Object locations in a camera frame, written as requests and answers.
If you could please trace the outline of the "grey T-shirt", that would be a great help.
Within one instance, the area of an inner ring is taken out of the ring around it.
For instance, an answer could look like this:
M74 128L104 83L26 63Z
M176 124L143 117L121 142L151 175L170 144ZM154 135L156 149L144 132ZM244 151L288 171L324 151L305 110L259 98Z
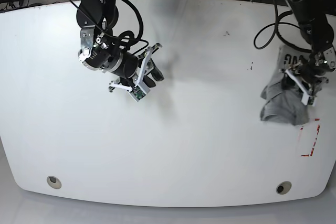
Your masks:
M286 45L279 47L274 72L260 95L265 100L260 112L261 121L293 126L309 122L308 108L302 104L299 92L297 90L283 90L281 87L283 74L279 72L279 69L284 68L285 65L296 64L300 56L307 58L309 54L301 53Z

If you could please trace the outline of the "red tape rectangle marking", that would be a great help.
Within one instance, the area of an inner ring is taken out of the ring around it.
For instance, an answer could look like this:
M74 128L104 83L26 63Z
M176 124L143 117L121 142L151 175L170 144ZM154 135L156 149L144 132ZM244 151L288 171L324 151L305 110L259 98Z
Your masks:
M312 156L320 131L321 119L315 118L300 128L298 153L301 157Z

